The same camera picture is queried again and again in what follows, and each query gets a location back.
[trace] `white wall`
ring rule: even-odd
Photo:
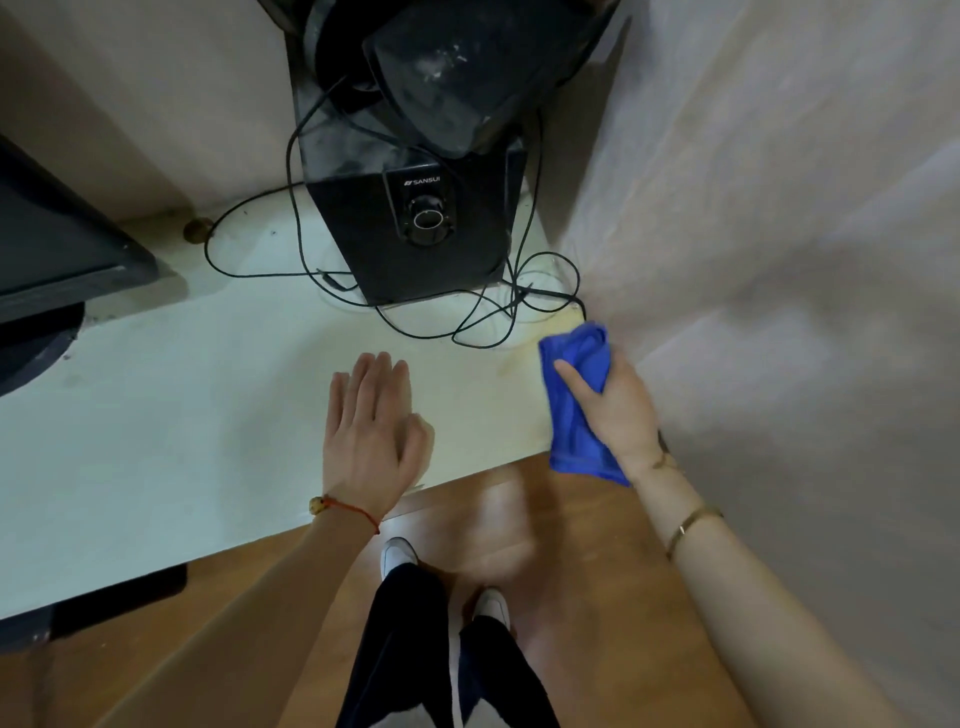
[[[697,488],[919,723],[960,716],[960,139],[647,356]]]
[[[0,133],[114,219],[282,183],[293,124],[256,0],[0,0]]]
[[[564,183],[575,199],[544,188],[544,213],[572,210],[552,237],[580,260],[591,313],[636,357],[960,133],[960,4],[736,10],[709,0],[657,21],[651,4],[637,47],[671,50],[637,74],[628,42],[582,182]],[[592,101],[564,94],[548,140]],[[570,137],[544,174],[580,153]]]

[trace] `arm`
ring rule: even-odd
[[[655,467],[663,453],[643,381],[616,350],[602,394],[566,362],[555,367],[666,544],[704,502],[675,466]],[[674,564],[713,646],[763,725],[904,724],[879,688],[722,519],[696,521],[677,543]]]
[[[377,521],[420,477],[431,429],[410,413],[404,362],[362,355],[334,375],[324,437],[324,491]],[[374,529],[342,508],[320,513],[291,553],[117,705],[100,728],[276,725],[324,617]]]

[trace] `sansui logo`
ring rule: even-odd
[[[407,180],[403,183],[404,187],[409,187],[411,184],[427,184],[429,182],[439,182],[439,177],[424,177],[422,180]]]

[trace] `knob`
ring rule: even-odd
[[[436,245],[449,233],[444,201],[434,195],[420,195],[408,206],[413,229],[410,238],[418,245]]]

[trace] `monitor stand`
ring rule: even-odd
[[[66,353],[84,322],[84,304],[0,324],[0,397],[46,372]]]

